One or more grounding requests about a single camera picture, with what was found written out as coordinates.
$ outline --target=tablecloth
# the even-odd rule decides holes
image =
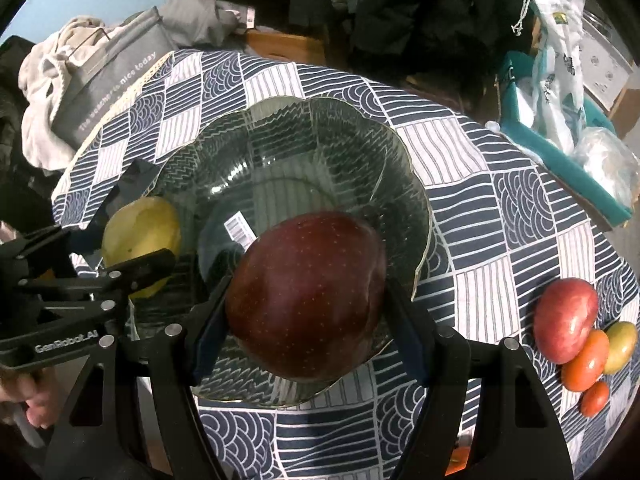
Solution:
[[[357,75],[237,52],[176,51],[136,92],[65,173],[52,198],[57,222],[87,224],[134,159],[161,165],[223,114],[272,96],[342,99],[398,133],[428,190],[435,236],[416,303],[467,338],[519,339],[558,414],[575,475],[602,452],[637,391],[640,346],[622,371],[605,377],[610,401],[586,419],[579,395],[562,387],[559,369],[534,348],[532,308],[551,280],[576,276],[598,291],[599,328],[616,319],[638,326],[638,282],[574,199],[505,137]],[[82,265],[78,257],[74,263]],[[473,431],[479,387],[470,381],[461,434]],[[294,408],[200,400],[199,409],[214,450],[242,478],[376,480],[398,462],[424,394],[391,345]]]

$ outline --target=clothing tag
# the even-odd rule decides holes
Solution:
[[[246,28],[255,27],[255,7],[248,7],[246,10]]]
[[[245,251],[257,239],[257,236],[249,227],[249,224],[240,211],[225,222],[225,229],[226,232],[229,233],[229,237],[242,245]]]

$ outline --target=cherry tomato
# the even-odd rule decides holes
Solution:
[[[591,330],[580,353],[562,366],[562,384],[570,392],[583,392],[598,380],[609,357],[609,338]]]
[[[451,453],[451,459],[449,460],[449,467],[444,475],[453,475],[466,467],[466,461],[469,460],[469,446],[460,446],[453,450]]]
[[[605,407],[609,400],[609,385],[605,381],[598,381],[589,388],[580,401],[580,413],[584,416],[595,416]]]

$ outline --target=yellow fruit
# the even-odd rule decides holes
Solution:
[[[176,256],[180,253],[178,213],[164,198],[143,196],[117,211],[104,228],[102,259],[106,267],[160,249],[169,249]],[[159,280],[130,298],[149,298],[167,281]]]
[[[609,357],[604,373],[611,375],[622,370],[631,359],[638,342],[638,330],[633,323],[619,321],[609,327],[607,337],[609,338]]]

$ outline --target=patterned tablecloth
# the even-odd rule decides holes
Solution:
[[[638,324],[638,283],[574,199],[503,136],[357,75],[237,52],[177,51],[137,94],[65,173],[52,199],[56,221],[86,224],[134,159],[161,165],[223,114],[272,96],[347,101],[398,132],[428,190],[436,232],[415,301],[467,338],[519,339],[561,421],[575,475],[602,452],[635,396],[640,346],[605,378],[607,406],[586,419],[559,369],[533,348],[532,306],[551,280],[577,276],[598,291],[599,328],[619,318]],[[461,433],[474,429],[479,386],[469,383]],[[200,413],[218,456],[242,478],[377,480],[397,463],[424,393],[389,348],[295,408],[201,400]]]

